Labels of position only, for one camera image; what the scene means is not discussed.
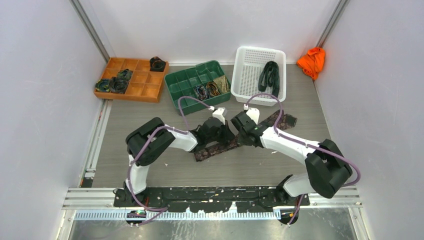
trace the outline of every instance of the perforated basket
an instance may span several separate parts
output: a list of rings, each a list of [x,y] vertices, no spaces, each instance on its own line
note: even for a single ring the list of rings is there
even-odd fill
[[[234,71],[232,73],[231,94],[240,103],[245,103],[248,99],[260,93],[258,90],[258,80],[269,61],[274,61],[279,67],[279,93],[278,99],[282,102],[286,99],[286,54],[283,51],[254,47],[241,46],[237,49],[235,55]],[[271,94],[272,88],[267,87],[266,93]],[[269,96],[258,96],[252,101],[252,104],[273,106],[277,103]]]

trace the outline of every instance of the orange cloth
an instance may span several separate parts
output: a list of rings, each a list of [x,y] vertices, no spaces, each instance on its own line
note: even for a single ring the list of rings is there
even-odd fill
[[[315,80],[318,78],[318,73],[323,70],[325,60],[326,51],[321,47],[314,47],[297,61],[297,65],[303,69],[304,74]]]

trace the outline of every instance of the gray floor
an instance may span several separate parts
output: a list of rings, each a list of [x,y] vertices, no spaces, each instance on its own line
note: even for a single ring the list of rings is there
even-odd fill
[[[169,72],[189,68],[170,67]],[[229,80],[233,66],[222,66]],[[243,104],[234,96],[218,106],[228,110],[229,120],[243,110]],[[252,105],[260,110],[263,120],[278,109],[278,105]],[[314,141],[330,138],[323,111],[310,77],[294,64],[287,65],[287,97],[284,112],[298,118],[296,127],[288,133]],[[191,129],[203,123],[211,112],[201,110],[187,116]],[[184,129],[168,91],[163,90],[160,103],[114,100],[96,168],[93,187],[122,187],[128,169],[125,138],[129,133],[152,119],[160,117],[166,124]],[[233,133],[235,128],[230,123]],[[222,153],[203,162],[196,162],[192,153],[180,149],[167,149],[150,167],[147,185],[153,187],[176,186],[251,186],[277,185],[289,174],[306,169],[299,162],[271,150],[243,146]]]

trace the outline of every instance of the black strap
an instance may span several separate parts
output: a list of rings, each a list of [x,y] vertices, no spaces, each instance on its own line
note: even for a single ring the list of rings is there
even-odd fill
[[[95,84],[95,89],[97,92],[109,93],[111,89],[109,88],[109,78],[102,78]]]
[[[151,72],[163,72],[167,63],[157,56],[150,59],[150,71]]]
[[[280,70],[275,61],[269,61],[260,74],[257,88],[260,92],[265,92],[267,87],[272,87],[272,95],[278,98],[280,92]]]
[[[117,77],[112,77],[109,82],[111,93],[124,94],[128,87],[128,81]]]
[[[118,72],[118,73],[116,74],[116,77],[117,77],[118,79],[122,79],[122,80],[129,81],[129,80],[131,79],[131,76],[132,76],[132,75],[133,75],[133,71],[131,71],[131,70],[129,70],[129,69],[127,68],[127,69],[124,69],[124,70],[122,70],[122,71]]]
[[[195,93],[197,95],[197,98],[200,101],[204,101],[204,100],[206,100],[206,99],[209,98],[209,94],[208,94],[208,92],[206,91],[206,89],[205,89],[205,87],[203,85],[195,86],[194,87],[194,91],[195,91]]]

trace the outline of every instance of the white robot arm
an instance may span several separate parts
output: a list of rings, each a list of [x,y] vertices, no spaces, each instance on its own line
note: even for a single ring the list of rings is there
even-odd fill
[[[164,152],[166,148],[181,149],[186,152],[197,152],[206,147],[208,143],[227,143],[234,139],[225,120],[227,111],[224,107],[215,109],[212,117],[207,119],[203,125],[191,130],[188,134],[163,129],[153,138],[146,151],[141,155],[136,164],[132,166],[130,181],[134,194],[143,192],[150,165]],[[128,145],[128,158],[131,163],[140,149],[146,143],[148,136],[158,127],[167,126],[158,117],[153,118],[126,138]]]
[[[238,130],[238,143],[246,146],[271,149],[285,154],[305,165],[307,173],[287,176],[278,186],[282,188],[283,198],[297,197],[301,194],[317,192],[325,198],[332,198],[339,188],[352,175],[351,167],[345,162],[307,145],[324,148],[342,156],[337,145],[326,139],[323,142],[310,141],[286,133],[277,132],[273,126],[258,124],[259,110],[248,108],[240,112],[231,122]],[[288,140],[298,140],[304,145]]]

